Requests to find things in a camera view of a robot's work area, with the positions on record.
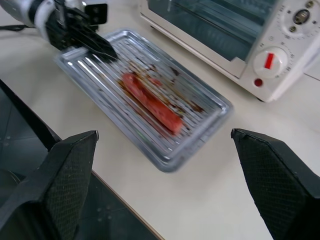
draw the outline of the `oven glass window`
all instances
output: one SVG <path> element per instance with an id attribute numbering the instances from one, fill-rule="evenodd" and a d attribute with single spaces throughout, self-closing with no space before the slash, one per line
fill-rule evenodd
<path id="1" fill-rule="evenodd" d="M 225 59 L 245 61 L 276 1 L 148 0 L 148 6 Z"/>

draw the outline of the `black floor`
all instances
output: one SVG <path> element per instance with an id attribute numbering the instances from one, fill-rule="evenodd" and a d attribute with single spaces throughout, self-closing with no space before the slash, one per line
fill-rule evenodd
<path id="1" fill-rule="evenodd" d="M 0 169 L 9 170 L 23 178 L 37 169 L 46 155 L 46 148 L 0 89 Z M 156 239 L 113 193 L 91 174 L 75 240 Z"/>

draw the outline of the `oven door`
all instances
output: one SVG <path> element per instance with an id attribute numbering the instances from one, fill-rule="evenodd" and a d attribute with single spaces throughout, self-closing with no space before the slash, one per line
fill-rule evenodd
<path id="1" fill-rule="evenodd" d="M 141 0 L 142 17 L 237 78 L 278 0 Z"/>

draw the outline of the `cable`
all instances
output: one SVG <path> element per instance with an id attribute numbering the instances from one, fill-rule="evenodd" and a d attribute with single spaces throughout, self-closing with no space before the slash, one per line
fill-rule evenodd
<path id="1" fill-rule="evenodd" d="M 31 27 L 27 25 L 7 25 L 7 26 L 0 26 L 0 30 L 6 31 L 13 31 L 13 32 L 20 32 L 23 29 L 29 29 Z"/>

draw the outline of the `robotic arm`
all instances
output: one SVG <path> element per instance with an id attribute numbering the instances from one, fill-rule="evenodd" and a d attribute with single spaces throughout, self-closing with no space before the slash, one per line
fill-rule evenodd
<path id="1" fill-rule="evenodd" d="M 36 28 L 59 50 L 86 47 L 106 61 L 118 58 L 116 52 L 96 31 L 105 24 L 105 0 L 0 0 L 0 6 L 16 20 Z"/>

